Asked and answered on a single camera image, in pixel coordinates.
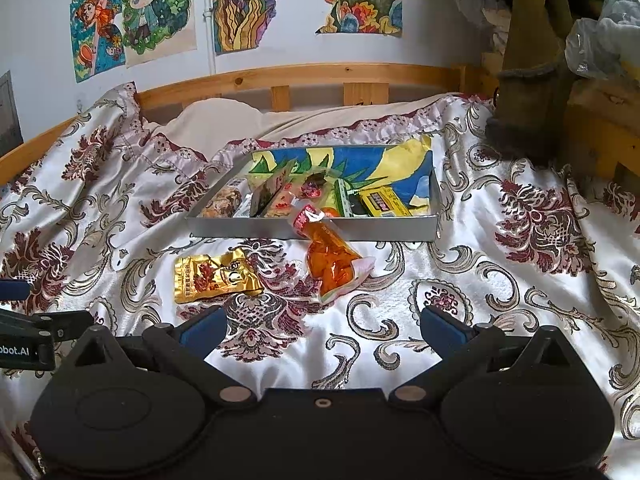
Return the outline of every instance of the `white plastic bag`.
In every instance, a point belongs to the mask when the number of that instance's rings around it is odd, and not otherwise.
[[[577,75],[640,80],[640,0],[605,0],[597,22],[575,22],[564,54]]]

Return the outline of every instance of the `floral bedspread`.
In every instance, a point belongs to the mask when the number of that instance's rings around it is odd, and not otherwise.
[[[438,361],[420,338],[433,304],[467,324],[515,334],[562,328],[616,414],[600,464],[635,479],[640,464],[640,202],[611,183],[578,189],[570,170],[502,160],[484,143],[483,103],[449,95],[404,116],[361,121],[277,142],[232,142],[211,160],[140,122],[132,84],[108,92],[31,166],[0,202],[2,277],[32,292],[6,308],[33,314],[87,309],[116,335],[205,306],[178,306],[174,260],[242,247],[264,294],[222,297],[228,334],[207,361],[261,394],[271,386],[389,392]],[[302,274],[306,244],[195,238],[184,212],[258,149],[395,144],[433,136],[443,207],[436,243],[363,242],[377,264],[335,304],[314,301]],[[58,348],[62,357],[67,346]],[[3,423],[38,462],[31,409],[49,373],[4,370]],[[527,416],[527,407],[519,414]]]

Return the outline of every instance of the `gold foil package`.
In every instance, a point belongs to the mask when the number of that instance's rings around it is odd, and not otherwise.
[[[249,265],[242,249],[217,257],[203,254],[175,261],[176,303],[206,300],[232,292],[258,296],[263,290],[258,275]]]

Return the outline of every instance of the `orange candy package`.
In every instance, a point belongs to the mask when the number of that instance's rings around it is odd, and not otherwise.
[[[306,262],[311,275],[321,282],[320,303],[331,303],[355,290],[373,270],[376,259],[363,258],[353,250],[311,201],[297,203],[289,221],[299,234],[311,240]]]

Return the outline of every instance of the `wall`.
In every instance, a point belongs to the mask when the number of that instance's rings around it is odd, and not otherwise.
[[[402,38],[369,34],[315,35],[324,0],[278,0],[260,47],[209,59],[206,0],[194,0],[198,49],[132,68],[119,67],[76,84],[69,36],[71,0],[0,0],[0,75],[11,71],[25,140],[90,106],[105,91],[133,80],[139,91],[245,68],[310,62],[402,62],[449,66],[479,63],[481,35],[453,0],[404,0]]]

